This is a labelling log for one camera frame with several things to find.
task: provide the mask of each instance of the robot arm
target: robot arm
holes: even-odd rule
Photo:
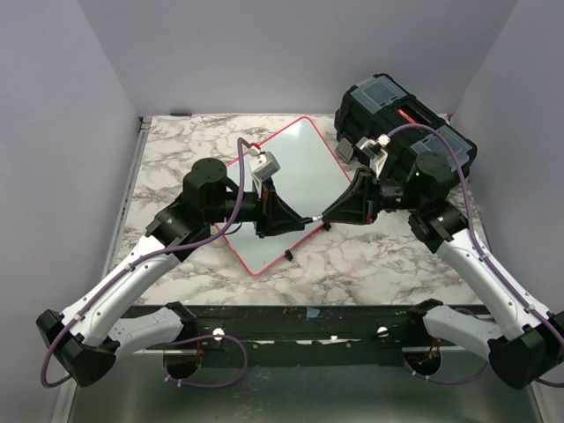
[[[564,349],[532,311],[545,316],[560,334],[564,334],[564,313],[553,315],[526,292],[477,234],[474,238],[482,251],[474,247],[466,217],[446,201],[455,177],[446,158],[424,152],[416,159],[406,182],[382,182],[377,170],[385,153],[378,152],[378,141],[369,141],[360,144],[365,148],[371,145],[371,171],[357,170],[349,189],[323,212],[323,221],[365,225],[372,223],[379,211],[409,210],[409,224],[418,240],[463,278],[495,320],[481,322],[435,301],[420,316],[427,333],[489,360],[495,373],[518,389],[560,364]],[[486,257],[509,287],[486,263]],[[529,306],[525,307],[512,290],[526,298]]]
[[[303,230],[308,220],[278,197],[272,182],[278,163],[253,148],[254,189],[243,194],[235,221],[254,222],[259,237]],[[213,223],[234,213],[238,189],[220,160],[199,160],[184,177],[182,193],[157,214],[121,263],[61,313],[46,310],[40,315],[37,326],[45,344],[80,386],[98,381],[117,358],[174,341],[184,330],[194,329],[193,315],[178,303],[135,319],[121,317],[149,286],[195,250],[183,246],[203,243]],[[159,253],[164,249],[168,254]]]

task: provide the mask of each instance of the cable clip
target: cable clip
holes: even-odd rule
[[[479,259],[483,262],[485,258],[488,258],[491,255],[492,255],[492,253],[490,253],[489,251],[486,251],[483,255],[481,255],[479,257]]]

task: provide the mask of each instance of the red border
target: red border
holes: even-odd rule
[[[337,156],[335,155],[335,153],[333,152],[333,150],[331,150],[331,147],[329,146],[329,144],[327,144],[327,141],[325,140],[325,138],[323,138],[323,135],[321,135],[321,132],[319,131],[319,129],[315,126],[314,121],[311,120],[311,118],[309,116],[302,116],[299,117],[298,119],[296,119],[295,121],[293,121],[292,123],[288,123],[284,128],[282,128],[281,130],[273,133],[272,135],[270,135],[269,137],[267,137],[265,140],[263,140],[262,142],[258,143],[258,145],[263,145],[264,143],[266,143],[268,140],[274,138],[275,136],[277,136],[280,132],[286,130],[287,128],[289,128],[290,126],[294,125],[295,123],[299,122],[302,119],[306,119],[308,121],[310,121],[310,123],[313,125],[315,131],[317,132],[317,134],[319,135],[319,138],[322,139],[323,143],[325,144],[325,146],[327,147],[327,150],[330,151],[331,156],[333,156],[333,159],[335,159],[335,161],[337,162],[338,166],[341,168],[341,170],[343,171],[343,174],[345,174],[346,179],[349,180],[349,182],[351,181],[351,178],[349,178],[349,175],[346,174],[345,168],[343,167],[343,165],[341,165],[341,163],[338,161]],[[230,161],[227,165],[231,166],[233,165],[233,163],[235,163],[238,159],[235,159],[233,161]],[[315,232],[317,232],[319,229],[321,229],[323,227],[323,223],[321,225],[319,225],[318,227],[316,227],[315,229],[313,229],[309,234],[307,234],[306,236],[304,236],[303,238],[301,238],[298,242],[296,242],[294,245],[292,245],[292,247],[290,247],[290,250],[295,249],[296,247],[298,247],[300,244],[302,244],[307,238],[309,238],[311,235],[313,235]],[[247,267],[247,265],[245,264],[245,262],[243,261],[243,259],[241,258],[241,256],[239,256],[239,254],[237,253],[237,250],[233,247],[233,245],[231,245],[231,242],[229,242],[229,240],[227,239],[227,237],[225,235],[223,235],[223,239],[226,240],[227,245],[229,246],[229,248],[235,253],[235,255],[237,256],[237,258],[239,259],[239,261],[241,262],[241,264],[243,265],[243,267],[245,268],[245,270],[250,273],[252,276],[260,276],[263,273],[265,273],[267,270],[270,269],[270,267],[272,267],[274,264],[278,263],[278,261],[280,261],[281,258],[283,258],[285,256],[285,253],[282,253],[280,255],[280,257],[275,258],[274,261],[272,261],[272,263],[268,264],[264,269],[262,269],[261,271],[259,271],[258,273],[253,273],[249,267]]]

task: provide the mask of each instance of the whiteboard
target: whiteboard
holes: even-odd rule
[[[280,165],[280,170],[272,176],[278,195],[303,218],[319,216],[349,186],[345,170],[306,116],[260,145],[263,151],[272,152]],[[238,160],[227,166],[227,176],[238,182]],[[252,187],[249,156],[245,155],[245,190],[251,191]],[[300,232],[260,239],[255,235],[253,223],[246,222],[235,234],[224,238],[247,271],[258,276],[283,258],[288,249],[294,249],[321,227],[323,223],[315,222]]]

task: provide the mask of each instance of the screw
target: screw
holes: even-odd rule
[[[376,335],[378,335],[379,338],[386,338],[389,334],[390,332],[385,326],[380,326],[376,331]]]

